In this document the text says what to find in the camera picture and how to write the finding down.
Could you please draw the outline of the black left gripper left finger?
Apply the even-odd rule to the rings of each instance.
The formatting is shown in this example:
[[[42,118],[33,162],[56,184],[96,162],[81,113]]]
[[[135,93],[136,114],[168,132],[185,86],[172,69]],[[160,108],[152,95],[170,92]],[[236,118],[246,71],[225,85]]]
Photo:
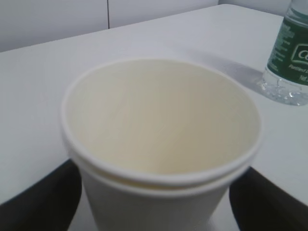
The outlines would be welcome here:
[[[2,231],[66,231],[81,198],[81,176],[68,160],[42,180],[1,204]]]

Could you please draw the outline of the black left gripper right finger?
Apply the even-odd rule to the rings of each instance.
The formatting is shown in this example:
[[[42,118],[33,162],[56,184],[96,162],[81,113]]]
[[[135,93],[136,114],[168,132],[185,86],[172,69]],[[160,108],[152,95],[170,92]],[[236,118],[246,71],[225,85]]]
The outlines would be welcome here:
[[[308,229],[308,207],[252,167],[231,184],[229,199],[241,231]]]

